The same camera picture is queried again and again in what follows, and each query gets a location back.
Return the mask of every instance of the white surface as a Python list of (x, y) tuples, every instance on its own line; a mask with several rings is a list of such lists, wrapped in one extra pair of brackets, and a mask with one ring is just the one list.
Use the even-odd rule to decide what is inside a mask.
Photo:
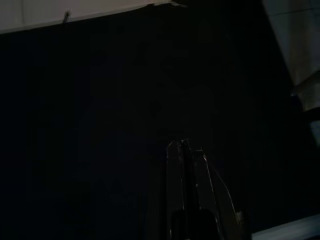
[(66, 0), (23, 0), (26, 25), (61, 21), (68, 9)]
[(21, 0), (0, 0), (0, 30), (22, 27)]
[(169, 0), (0, 0), (0, 33), (122, 13)]
[(304, 240), (320, 235), (320, 214), (252, 234), (252, 240)]
[(320, 32), (312, 10), (269, 16), (294, 84), (320, 69)]
[(71, 11), (71, 17), (82, 17), (104, 12), (111, 12), (133, 6), (143, 6), (145, 0), (65, 0)]
[(268, 15), (275, 15), (310, 9), (309, 1), (310, 0), (263, 0), (263, 5)]

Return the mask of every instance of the white wall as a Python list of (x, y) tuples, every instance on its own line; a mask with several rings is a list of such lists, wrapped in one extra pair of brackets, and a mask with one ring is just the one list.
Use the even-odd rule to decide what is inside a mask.
[(0, 33), (126, 12), (169, 0), (0, 0)]
[(320, 0), (263, 0), (263, 4), (297, 85), (320, 69)]

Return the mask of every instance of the dark wall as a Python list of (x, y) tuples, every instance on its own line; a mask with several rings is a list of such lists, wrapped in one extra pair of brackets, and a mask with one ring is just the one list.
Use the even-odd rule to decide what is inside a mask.
[(263, 9), (253, 24), (214, 7), (0, 36), (11, 236), (156, 239), (166, 147), (183, 138), (202, 144), (253, 232), (315, 213), (314, 140)]

